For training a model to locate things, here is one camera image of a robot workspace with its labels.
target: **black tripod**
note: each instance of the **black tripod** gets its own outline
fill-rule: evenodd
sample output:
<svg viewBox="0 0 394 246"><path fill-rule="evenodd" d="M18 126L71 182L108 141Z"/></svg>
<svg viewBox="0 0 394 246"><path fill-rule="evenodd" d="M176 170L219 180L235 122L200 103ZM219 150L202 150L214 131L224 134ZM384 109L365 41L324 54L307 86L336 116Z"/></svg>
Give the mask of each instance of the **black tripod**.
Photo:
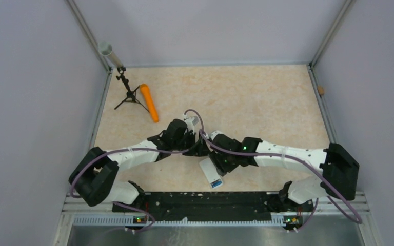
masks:
<svg viewBox="0 0 394 246"><path fill-rule="evenodd" d="M143 106L143 108L146 109L147 112L149 112L149 110L144 105L142 105L141 102L138 101L138 99L136 98L136 91L138 90L138 88L140 86L138 86L135 90L132 91L130 89L130 87L129 87L129 80L127 78L125 78L125 76L124 76L126 68L125 67L121 67L121 68L117 68L117 70L118 70L120 75L116 76L116 78L123 82L123 84L126 87L127 92L126 92L126 98L121 103L119 103L119 105L117 105L114 108L114 110L116 110L118 107L120 107L120 105L123 104L123 103L128 103L128 102L131 103L132 102L132 103L136 103L136 104L139 104L139 105Z"/></svg>

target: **wall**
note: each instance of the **wall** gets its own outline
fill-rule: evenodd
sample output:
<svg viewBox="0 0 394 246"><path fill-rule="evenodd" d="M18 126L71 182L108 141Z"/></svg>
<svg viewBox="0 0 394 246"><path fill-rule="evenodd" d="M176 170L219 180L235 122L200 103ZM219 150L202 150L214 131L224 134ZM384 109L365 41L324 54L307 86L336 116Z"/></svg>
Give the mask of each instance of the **wall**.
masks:
<svg viewBox="0 0 394 246"><path fill-rule="evenodd" d="M340 142L360 163L385 245L394 245L394 1L357 1L317 67Z"/></svg>
<svg viewBox="0 0 394 246"><path fill-rule="evenodd" d="M63 0L0 0L0 246L52 244L105 77Z"/></svg>
<svg viewBox="0 0 394 246"><path fill-rule="evenodd" d="M344 0L77 0L128 66L308 63Z"/></svg>

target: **gray floor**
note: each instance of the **gray floor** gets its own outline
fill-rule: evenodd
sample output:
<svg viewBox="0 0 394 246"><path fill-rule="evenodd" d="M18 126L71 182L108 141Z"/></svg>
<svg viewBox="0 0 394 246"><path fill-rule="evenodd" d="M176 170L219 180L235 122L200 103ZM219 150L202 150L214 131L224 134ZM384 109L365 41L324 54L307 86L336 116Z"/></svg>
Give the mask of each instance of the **gray floor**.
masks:
<svg viewBox="0 0 394 246"><path fill-rule="evenodd" d="M358 226L341 216L315 216L299 233L280 230L276 227L153 227L134 236L122 228L75 226L68 246L363 245Z"/></svg>

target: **orange object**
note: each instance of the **orange object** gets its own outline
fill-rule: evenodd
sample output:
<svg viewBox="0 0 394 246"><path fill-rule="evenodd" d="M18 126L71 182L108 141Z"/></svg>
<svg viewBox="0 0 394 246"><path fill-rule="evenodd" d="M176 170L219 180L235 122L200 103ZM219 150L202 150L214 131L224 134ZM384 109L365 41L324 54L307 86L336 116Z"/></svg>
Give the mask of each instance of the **orange object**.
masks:
<svg viewBox="0 0 394 246"><path fill-rule="evenodd" d="M150 96L149 87L146 84L140 85L140 92L146 101L147 109L149 110L150 116L152 116L153 122L158 122L159 117L157 115L155 105L153 104L152 97Z"/></svg>

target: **beige tabletop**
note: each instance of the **beige tabletop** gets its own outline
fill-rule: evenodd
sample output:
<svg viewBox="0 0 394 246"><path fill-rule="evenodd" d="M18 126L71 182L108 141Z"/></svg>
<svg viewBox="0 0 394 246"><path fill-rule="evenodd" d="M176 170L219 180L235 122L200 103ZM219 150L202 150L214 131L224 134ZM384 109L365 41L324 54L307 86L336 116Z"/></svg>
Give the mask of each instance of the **beige tabletop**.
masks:
<svg viewBox="0 0 394 246"><path fill-rule="evenodd" d="M298 148L325 148L329 140L305 65L130 68L132 89L147 84L160 122L140 105L124 103L126 89L109 86L96 146L112 150L159 134L186 109L197 110L205 131L220 130L239 141L246 136ZM137 98L144 103L141 94ZM145 191L278 191L308 174L281 168L238 167L212 189L199 162L202 157L174 155L122 172Z"/></svg>

